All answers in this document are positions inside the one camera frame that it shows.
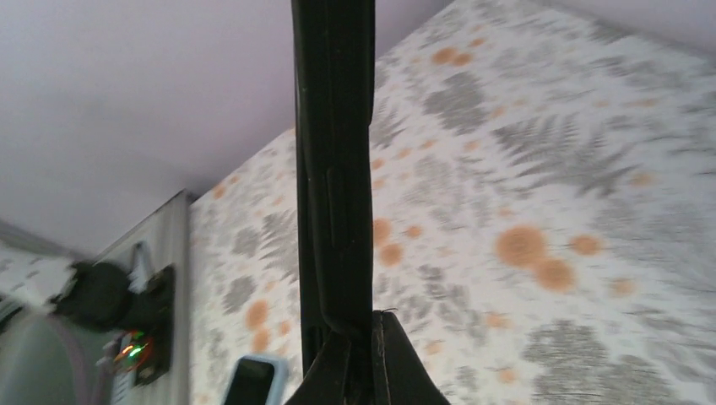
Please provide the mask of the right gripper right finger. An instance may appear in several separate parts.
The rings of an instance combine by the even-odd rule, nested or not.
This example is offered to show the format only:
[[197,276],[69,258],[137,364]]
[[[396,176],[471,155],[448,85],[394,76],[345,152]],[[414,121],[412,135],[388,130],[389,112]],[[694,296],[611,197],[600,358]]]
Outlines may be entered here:
[[372,378],[376,404],[449,404],[391,311],[372,313]]

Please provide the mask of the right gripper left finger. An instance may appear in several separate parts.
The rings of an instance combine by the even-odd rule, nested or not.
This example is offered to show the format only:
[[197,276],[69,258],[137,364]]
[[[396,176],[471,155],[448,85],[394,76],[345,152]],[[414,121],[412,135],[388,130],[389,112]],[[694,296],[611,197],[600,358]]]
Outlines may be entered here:
[[288,405],[369,405],[374,403],[371,350],[329,333]]

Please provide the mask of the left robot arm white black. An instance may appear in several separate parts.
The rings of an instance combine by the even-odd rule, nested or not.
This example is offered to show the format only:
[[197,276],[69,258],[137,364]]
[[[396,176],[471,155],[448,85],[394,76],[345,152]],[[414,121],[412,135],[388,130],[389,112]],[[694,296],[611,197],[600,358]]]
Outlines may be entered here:
[[68,356],[75,402],[102,404],[110,379],[109,360],[100,360],[99,376],[92,382],[87,357],[62,320],[96,332],[124,329],[137,296],[127,271],[114,262],[79,261],[2,246],[1,296],[46,318]]

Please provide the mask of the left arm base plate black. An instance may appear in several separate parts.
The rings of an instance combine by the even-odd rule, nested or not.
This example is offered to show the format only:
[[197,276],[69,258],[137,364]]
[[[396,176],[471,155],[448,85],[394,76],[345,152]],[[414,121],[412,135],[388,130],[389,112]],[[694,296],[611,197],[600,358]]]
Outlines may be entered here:
[[148,386],[171,368],[175,292],[175,268],[168,265],[138,294],[139,305],[133,311],[140,323],[123,331],[113,359],[117,374],[128,375],[132,386]]

